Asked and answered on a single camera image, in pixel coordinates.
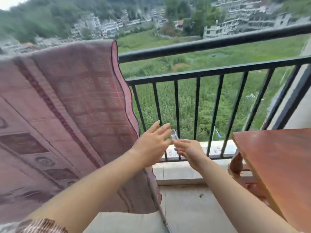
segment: grassy field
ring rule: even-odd
[[[120,68],[124,77],[129,78],[288,58],[299,55],[308,39],[309,35],[275,39],[265,42],[123,63],[120,65]],[[119,53],[122,53],[131,50],[170,45],[178,41],[178,39],[160,39],[154,37],[150,32],[143,32],[118,39],[118,46]],[[267,115],[267,108],[270,106],[271,98],[286,82],[290,70],[291,67],[287,67],[279,68],[274,72],[253,121],[252,130],[260,129]],[[224,78],[216,119],[216,129],[223,137],[228,128],[237,90],[241,81],[241,75],[242,74],[227,74]],[[247,115],[256,100],[256,98],[247,99],[246,96],[251,94],[256,95],[256,93],[259,92],[265,75],[266,70],[252,71],[249,73],[232,131],[239,131],[243,128]],[[179,80],[178,86],[180,136],[182,139],[193,139],[196,80]],[[197,140],[199,141],[208,140],[217,87],[218,76],[201,78],[197,127]],[[157,120],[152,85],[139,85],[136,86],[136,88],[144,121],[146,127],[149,127]],[[174,84],[173,82],[158,83],[157,89],[162,121],[163,123],[170,122],[172,127],[176,128]],[[140,122],[135,102],[133,106],[135,114]]]

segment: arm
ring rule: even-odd
[[[158,162],[170,144],[170,124],[154,123],[127,151],[32,212],[27,219],[55,220],[69,233],[82,233],[102,204],[138,171]]]
[[[208,158],[198,141],[173,140],[173,144],[177,153],[203,176],[238,233],[298,233]]]

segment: hand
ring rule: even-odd
[[[150,167],[161,160],[164,151],[171,143],[166,139],[172,132],[169,123],[157,129],[160,121],[155,122],[133,145],[131,153],[137,157],[142,167]]]
[[[195,140],[172,140],[177,154],[184,156],[190,166],[200,172],[201,165],[208,157],[198,141]]]

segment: red-brown tabletop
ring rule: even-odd
[[[233,141],[271,208],[311,233],[311,129],[235,132]]]

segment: sky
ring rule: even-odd
[[[12,6],[17,6],[18,3],[25,2],[27,0],[0,0],[0,9],[8,10]]]

